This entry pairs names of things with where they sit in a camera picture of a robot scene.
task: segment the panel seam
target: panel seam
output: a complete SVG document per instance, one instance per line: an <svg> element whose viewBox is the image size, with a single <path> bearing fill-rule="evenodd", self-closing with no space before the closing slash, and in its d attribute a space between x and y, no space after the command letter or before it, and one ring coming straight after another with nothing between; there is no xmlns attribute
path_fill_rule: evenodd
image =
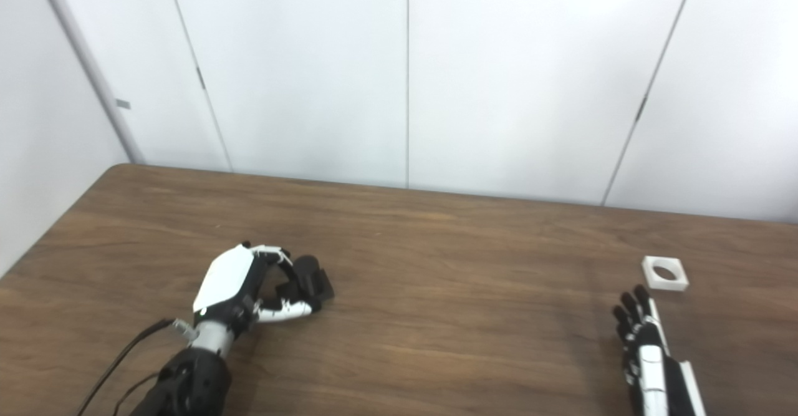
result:
<svg viewBox="0 0 798 416"><path fill-rule="evenodd" d="M615 179L618 177L618 172L621 170L621 164L623 163L624 158L627 155L627 149L629 149L629 143L632 140L632 135L635 134L635 129L638 126L638 122L642 117L643 110L646 108L646 104L648 102L648 97L651 92L651 87L653 87L653 83L655 83L656 75L659 73L659 67L662 65L662 61L665 58L665 54L668 51L668 47L670 46L670 40L673 38L673 33L676 30L676 25L679 23L679 18L681 17L681 12L685 8L687 0L681 0L681 4L679 4L679 9L676 11L676 16L673 18L673 24L670 26L670 31L668 32L668 36L665 40L664 46L662 46L662 51L659 54L659 59L656 60L656 65L653 68L653 72L651 73L651 79L649 80L649 84L646 87L646 92L643 93L643 98L640 102L640 107L638 108L638 113L635 115L635 121L632 122L632 126L629 129L629 133L627 134L627 140L623 144L623 148L621 148L621 154L618 157L618 162L615 163L615 168L613 169L612 175L610 177L610 182L607 184L607 189L604 191L604 197L601 201L601 206L607 205L607 199L610 197L610 191L612 190L613 185L615 185Z"/></svg>

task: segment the black plastic part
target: black plastic part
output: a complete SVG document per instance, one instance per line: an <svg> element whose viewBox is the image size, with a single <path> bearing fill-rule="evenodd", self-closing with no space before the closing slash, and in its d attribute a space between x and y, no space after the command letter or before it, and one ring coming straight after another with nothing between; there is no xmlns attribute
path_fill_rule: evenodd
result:
<svg viewBox="0 0 798 416"><path fill-rule="evenodd" d="M189 347L160 370L158 382L131 416L219 416L230 383L222 357Z"/></svg>
<svg viewBox="0 0 798 416"><path fill-rule="evenodd" d="M297 275L299 288L307 296L315 297L319 302L335 297L327 272L319 268L319 260L313 255L302 255L296 259L294 274Z"/></svg>

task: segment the black robotic finger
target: black robotic finger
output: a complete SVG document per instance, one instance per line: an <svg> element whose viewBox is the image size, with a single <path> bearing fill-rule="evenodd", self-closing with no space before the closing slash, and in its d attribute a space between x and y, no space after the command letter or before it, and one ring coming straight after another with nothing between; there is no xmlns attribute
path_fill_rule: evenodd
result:
<svg viewBox="0 0 798 416"><path fill-rule="evenodd" d="M642 285L635 286L635 297L638 300L638 303L642 307L643 314L645 316L651 316L651 296L646 288Z"/></svg>
<svg viewBox="0 0 798 416"><path fill-rule="evenodd" d="M627 309L629 316L632 319L632 322L635 324L642 323L642 319L640 317L640 311L638 310L638 302L636 302L635 298L631 296L629 293L621 294L621 303Z"/></svg>
<svg viewBox="0 0 798 416"><path fill-rule="evenodd" d="M615 330L618 331L618 337L621 338L624 344L627 344L633 339L631 320L627 312L624 311L621 306L616 305L615 308L612 309L612 314L618 319L618 325L615 327Z"/></svg>
<svg viewBox="0 0 798 416"><path fill-rule="evenodd" d="M631 324L632 322L629 318L629 314L627 314L627 312L619 305L616 305L612 308L612 314L615 316L615 319L618 319L618 322L626 322L627 324Z"/></svg>

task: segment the white robotic hand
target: white robotic hand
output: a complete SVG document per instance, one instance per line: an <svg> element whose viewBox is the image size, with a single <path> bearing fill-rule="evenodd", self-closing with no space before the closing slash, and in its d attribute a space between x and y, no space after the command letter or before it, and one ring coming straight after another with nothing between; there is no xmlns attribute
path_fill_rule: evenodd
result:
<svg viewBox="0 0 798 416"><path fill-rule="evenodd" d="M260 299L266 273L274 266L288 278L277 287L275 299ZM308 316L334 296L327 273L312 255L291 262L291 254L277 246L241 243L211 262L194 300L194 347L219 351L256 322L277 322Z"/></svg>
<svg viewBox="0 0 798 416"><path fill-rule="evenodd" d="M670 356L656 303L641 285L615 306L635 416L706 416L690 362Z"/></svg>

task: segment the white plastic part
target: white plastic part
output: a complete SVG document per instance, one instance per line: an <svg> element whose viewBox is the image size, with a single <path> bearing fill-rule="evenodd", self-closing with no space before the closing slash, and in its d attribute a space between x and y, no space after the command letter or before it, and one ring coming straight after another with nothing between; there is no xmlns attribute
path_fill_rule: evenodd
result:
<svg viewBox="0 0 798 416"><path fill-rule="evenodd" d="M662 330L662 322L659 319L659 310L656 310L656 302L653 302L653 299L649 299L649 308L651 314L647 314L643 319L645 322L650 322L656 326L656 330L659 332L659 337L662 340L662 350L665 351L666 356L670 356L668 340L665 339L665 331Z"/></svg>
<svg viewBox="0 0 798 416"><path fill-rule="evenodd" d="M662 349L658 346L641 346L638 355L643 413L646 416L668 416L668 394L665 387Z"/></svg>
<svg viewBox="0 0 798 416"><path fill-rule="evenodd" d="M672 257L653 257L647 255L643 258L643 273L646 274L646 281L652 290L684 291L690 282L687 280L684 266L681 260ZM666 279L656 273L655 268L662 268L670 271L674 279Z"/></svg>
<svg viewBox="0 0 798 416"><path fill-rule="evenodd" d="M279 322L285 321L286 319L294 319L295 317L308 316L312 311L307 302L299 301L290 303L287 299L283 299L282 308L280 310L259 308L256 314L258 322Z"/></svg>
<svg viewBox="0 0 798 416"><path fill-rule="evenodd" d="M693 412L695 412L696 416L706 416L704 401L701 399L701 392L698 391L698 382L696 382L696 377L693 374L693 366L690 362L681 362L679 365L687 385L687 394L690 395L690 403L693 404Z"/></svg>
<svg viewBox="0 0 798 416"><path fill-rule="evenodd" d="M247 279L256 252L279 254L281 262L288 261L288 257L277 246L259 245L245 248L240 244L223 252L211 262L208 272L205 273L205 279L194 299L194 311L202 311L203 308L235 296Z"/></svg>

